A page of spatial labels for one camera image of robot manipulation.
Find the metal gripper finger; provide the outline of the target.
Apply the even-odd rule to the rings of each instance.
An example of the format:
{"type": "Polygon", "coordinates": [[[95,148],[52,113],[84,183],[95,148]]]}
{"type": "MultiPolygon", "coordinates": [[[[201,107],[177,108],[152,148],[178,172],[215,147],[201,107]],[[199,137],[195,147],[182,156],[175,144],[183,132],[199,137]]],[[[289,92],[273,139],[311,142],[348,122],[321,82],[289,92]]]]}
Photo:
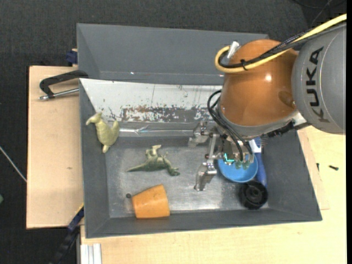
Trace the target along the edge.
{"type": "Polygon", "coordinates": [[[188,146],[196,147],[198,144],[203,144],[211,136],[212,130],[208,127],[208,121],[201,121],[193,130],[192,137],[189,138],[188,146]]]}
{"type": "Polygon", "coordinates": [[[206,184],[210,183],[216,174],[217,170],[213,162],[202,163],[196,173],[196,183],[194,189],[196,191],[203,191],[206,187],[206,184]]]}

